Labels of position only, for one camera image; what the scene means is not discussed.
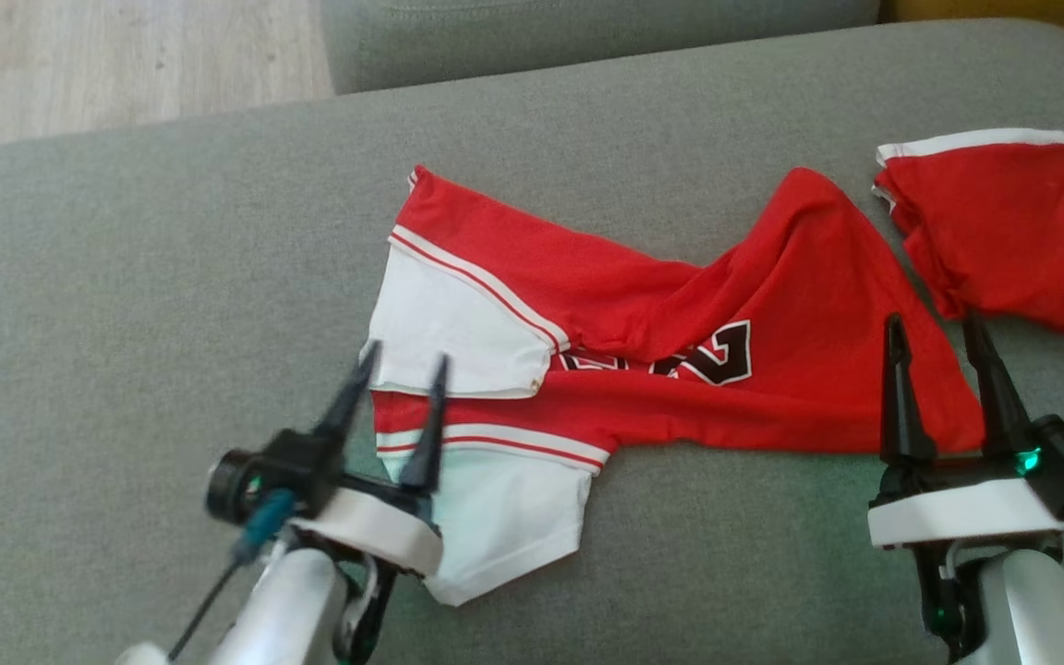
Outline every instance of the red fabric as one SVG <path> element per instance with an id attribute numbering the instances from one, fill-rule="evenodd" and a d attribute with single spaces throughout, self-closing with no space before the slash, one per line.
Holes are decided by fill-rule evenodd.
<path id="1" fill-rule="evenodd" d="M 1017 315 L 1064 332 L 1064 144 L 992 144 L 894 156 L 905 251 L 947 318 Z"/>
<path id="2" fill-rule="evenodd" d="M 521 427 L 608 451 L 683 438 L 874 453 L 883 321 L 900 312 L 929 433 L 942 451 L 979 446 L 979 405 L 941 328 L 868 220 L 819 173 L 791 171 L 750 235 L 703 269 L 565 230 L 425 169 L 397 223 L 501 279 L 573 346 L 535 396 L 451 399 L 450 425 Z M 743 350 L 748 371 L 730 358 Z M 715 361 L 677 365 L 700 353 Z M 735 375 L 717 386 L 700 363 Z M 425 397 L 373 400 L 380 433 L 423 423 Z"/>

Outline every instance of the wooden floor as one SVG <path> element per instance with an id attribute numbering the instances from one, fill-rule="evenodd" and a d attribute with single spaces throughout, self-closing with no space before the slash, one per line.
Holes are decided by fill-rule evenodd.
<path id="1" fill-rule="evenodd" d="M 333 96 L 319 0 L 0 0 L 0 144 Z"/>

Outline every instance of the red stripe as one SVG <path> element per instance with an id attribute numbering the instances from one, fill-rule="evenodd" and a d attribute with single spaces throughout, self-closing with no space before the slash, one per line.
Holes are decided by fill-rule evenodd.
<path id="1" fill-rule="evenodd" d="M 437 265 L 445 266 L 445 268 L 452 269 L 454 270 L 454 272 L 462 275 L 462 277 L 467 277 L 470 279 L 470 281 L 484 287 L 484 289 L 488 290 L 489 294 L 495 297 L 495 299 L 499 300 L 500 303 L 503 303 L 503 306 L 506 306 L 508 310 L 512 312 L 512 314 L 518 317 L 519 320 L 522 320 L 523 323 L 528 323 L 532 328 L 535 328 L 536 330 L 539 330 L 539 332 L 544 333 L 545 337 L 548 337 L 550 340 L 552 340 L 552 348 L 555 349 L 558 353 L 561 353 L 561 345 L 556 344 L 556 336 L 553 336 L 552 332 L 549 332 L 549 330 L 546 330 L 545 328 L 537 326 L 536 323 L 532 323 L 532 321 L 529 320 L 527 316 L 523 316 L 519 312 L 516 312 L 515 307 L 512 306 L 512 304 L 509 303 L 506 299 L 503 299 L 503 297 L 500 296 L 497 290 L 492 289 L 492 287 L 486 285 L 486 283 L 482 282 L 481 279 L 478 279 L 473 275 L 470 275 L 468 270 L 458 268 L 456 265 L 450 265 L 447 262 L 438 260 L 438 257 L 432 256 L 430 253 L 426 252 L 425 249 L 418 248 L 417 245 L 414 245 L 413 243 L 410 243 L 409 240 L 401 238 L 401 236 L 397 235 L 396 233 L 390 234 L 388 238 L 393 238 L 394 240 L 397 240 L 397 243 L 401 243 L 402 245 L 405 246 L 405 248 L 413 249 L 414 252 L 417 252 L 418 254 L 426 256 L 427 260 L 430 260 L 436 263 Z"/>
<path id="2" fill-rule="evenodd" d="M 481 443 L 481 444 L 495 444 L 497 446 L 508 446 L 514 447 L 514 449 L 527 450 L 527 451 L 538 451 L 544 454 L 553 454 L 558 458 L 572 459 L 573 462 L 580 462 L 583 464 L 588 464 L 596 466 L 598 468 L 603 468 L 605 465 L 597 462 L 595 459 L 582 458 L 582 455 L 570 453 L 570 451 L 559 451 L 556 449 L 546 449 L 543 446 L 533 446 L 529 444 L 520 444 L 516 442 L 508 442 L 506 438 L 497 437 L 448 437 L 445 438 L 443 445 L 451 444 L 469 444 L 469 443 Z M 401 446 L 379 446 L 376 451 L 411 451 L 417 447 L 416 444 L 406 444 Z"/>

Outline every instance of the gray sofa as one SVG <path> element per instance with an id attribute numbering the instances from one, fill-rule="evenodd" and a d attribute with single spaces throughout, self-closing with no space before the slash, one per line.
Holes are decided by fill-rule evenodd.
<path id="1" fill-rule="evenodd" d="M 414 164 L 700 264 L 805 165 L 900 255 L 875 147 L 997 126 L 1064 130 L 1063 30 L 862 27 L 1 147 L 0 662 L 174 639 L 234 535 L 203 515 L 207 467 L 340 382 Z M 1064 414 L 1064 336 L 991 327 L 1033 413 Z M 380 472 L 370 434 L 363 417 L 350 464 Z M 909 554 L 869 547 L 879 472 L 620 451 L 578 555 L 458 610 L 402 581 L 377 662 L 945 662 Z"/>

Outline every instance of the clothing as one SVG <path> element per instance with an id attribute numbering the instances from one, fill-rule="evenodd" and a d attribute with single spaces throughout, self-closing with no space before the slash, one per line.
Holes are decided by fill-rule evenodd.
<path id="1" fill-rule="evenodd" d="M 934 306 L 1017 315 L 1064 332 L 1064 132 L 979 130 L 878 150 Z"/>
<path id="2" fill-rule="evenodd" d="M 446 556 L 456 605 L 578 548 L 588 480 L 624 445 L 853 451 L 879 443 L 883 320 L 902 314 L 921 419 L 941 451 L 979 444 L 979 405 L 890 248 L 810 170 L 709 268 L 660 262 L 415 171 L 388 238 L 370 336 L 394 477 L 452 358 Z"/>

